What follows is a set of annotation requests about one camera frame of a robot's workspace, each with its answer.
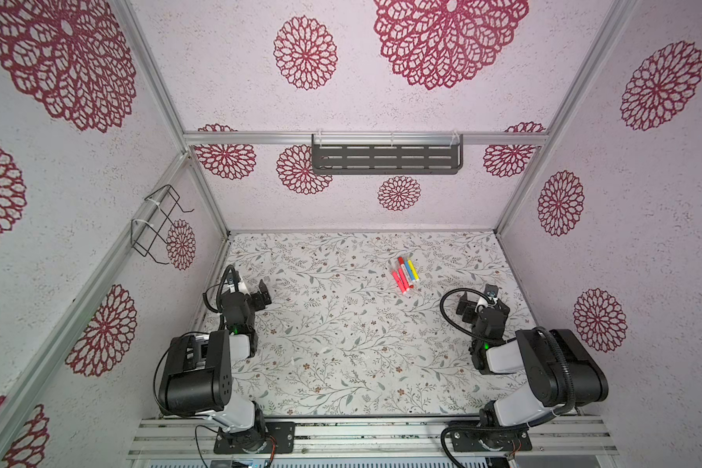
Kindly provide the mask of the blue highlighter pen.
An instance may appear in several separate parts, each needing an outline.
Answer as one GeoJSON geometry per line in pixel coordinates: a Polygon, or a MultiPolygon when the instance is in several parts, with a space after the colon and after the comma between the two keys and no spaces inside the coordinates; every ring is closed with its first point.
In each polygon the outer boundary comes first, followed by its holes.
{"type": "Polygon", "coordinates": [[[403,265],[405,266],[409,281],[415,284],[415,282],[417,282],[417,279],[415,279],[415,273],[413,273],[413,267],[411,266],[411,262],[408,259],[404,259],[403,265]]]}

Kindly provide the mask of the yellow highlighter pen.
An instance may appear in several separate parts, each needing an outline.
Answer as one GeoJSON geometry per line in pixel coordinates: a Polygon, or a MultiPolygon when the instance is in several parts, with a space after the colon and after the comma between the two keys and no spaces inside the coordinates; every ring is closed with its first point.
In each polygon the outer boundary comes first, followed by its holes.
{"type": "Polygon", "coordinates": [[[411,278],[413,278],[413,280],[415,282],[419,282],[420,281],[419,276],[417,274],[417,271],[415,270],[415,266],[413,265],[413,262],[410,259],[407,259],[407,266],[408,266],[409,272],[411,272],[411,278]]]}

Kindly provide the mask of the pink highlighter pen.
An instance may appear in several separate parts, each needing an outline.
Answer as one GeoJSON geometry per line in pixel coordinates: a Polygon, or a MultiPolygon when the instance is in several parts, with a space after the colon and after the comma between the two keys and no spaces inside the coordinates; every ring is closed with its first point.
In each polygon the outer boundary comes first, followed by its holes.
{"type": "Polygon", "coordinates": [[[397,284],[397,287],[398,287],[400,293],[401,293],[401,294],[405,294],[405,293],[407,292],[407,288],[406,288],[405,285],[402,283],[402,281],[401,281],[401,279],[400,279],[400,276],[399,276],[399,274],[398,274],[398,271],[396,271],[396,270],[391,270],[391,274],[392,274],[392,277],[393,277],[393,279],[395,280],[395,282],[396,282],[396,284],[397,284]]]}
{"type": "Polygon", "coordinates": [[[397,275],[401,285],[401,290],[405,294],[409,290],[410,284],[401,265],[399,265],[399,268],[397,269],[397,275]]]}

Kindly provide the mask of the white marker pen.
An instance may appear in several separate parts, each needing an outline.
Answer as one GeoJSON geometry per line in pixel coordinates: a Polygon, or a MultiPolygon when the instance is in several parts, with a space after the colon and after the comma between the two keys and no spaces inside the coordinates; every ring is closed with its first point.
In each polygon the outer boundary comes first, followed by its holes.
{"type": "Polygon", "coordinates": [[[407,264],[407,261],[405,261],[403,257],[398,257],[398,262],[400,270],[399,275],[405,281],[409,289],[413,288],[413,284],[415,284],[415,279],[413,279],[413,276],[411,276],[411,271],[409,270],[409,265],[407,264]]]}

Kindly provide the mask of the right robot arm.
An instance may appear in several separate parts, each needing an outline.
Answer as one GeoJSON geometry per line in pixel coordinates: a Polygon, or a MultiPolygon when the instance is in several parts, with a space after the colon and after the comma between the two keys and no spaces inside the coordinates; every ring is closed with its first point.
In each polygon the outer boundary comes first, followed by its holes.
{"type": "Polygon", "coordinates": [[[509,313],[506,304],[488,294],[473,301],[463,292],[456,306],[456,315],[468,326],[474,368],[487,376],[522,372],[527,379],[512,394],[481,409],[481,427],[523,430],[606,400],[608,379],[572,331],[536,326],[506,339],[509,313]]]}

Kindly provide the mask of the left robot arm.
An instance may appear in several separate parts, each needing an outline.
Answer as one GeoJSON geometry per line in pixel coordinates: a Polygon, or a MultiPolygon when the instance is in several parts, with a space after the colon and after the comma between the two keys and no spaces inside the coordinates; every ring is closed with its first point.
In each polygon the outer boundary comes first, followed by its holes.
{"type": "Polygon", "coordinates": [[[261,444],[267,427],[259,405],[233,389],[233,367],[257,355],[257,312],[272,303],[269,288],[259,282],[249,292],[242,281],[216,286],[216,302],[203,294],[206,308],[218,315],[215,331],[190,331],[171,340],[155,373],[154,397],[164,415],[204,417],[220,425],[230,444],[261,444]]]}

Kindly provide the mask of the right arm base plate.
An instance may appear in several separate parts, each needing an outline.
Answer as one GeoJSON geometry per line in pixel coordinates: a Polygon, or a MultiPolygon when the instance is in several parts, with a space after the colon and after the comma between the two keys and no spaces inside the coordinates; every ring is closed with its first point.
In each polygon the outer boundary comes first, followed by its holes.
{"type": "Polygon", "coordinates": [[[529,452],[534,447],[526,425],[482,426],[476,421],[453,421],[447,430],[456,452],[529,452]]]}

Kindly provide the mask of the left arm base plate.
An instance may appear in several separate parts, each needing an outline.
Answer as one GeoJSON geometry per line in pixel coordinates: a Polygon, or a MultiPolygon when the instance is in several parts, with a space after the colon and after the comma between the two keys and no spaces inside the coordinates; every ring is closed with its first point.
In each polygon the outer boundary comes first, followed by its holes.
{"type": "Polygon", "coordinates": [[[215,454],[291,454],[296,438],[296,423],[259,422],[254,428],[216,435],[215,454]]]}

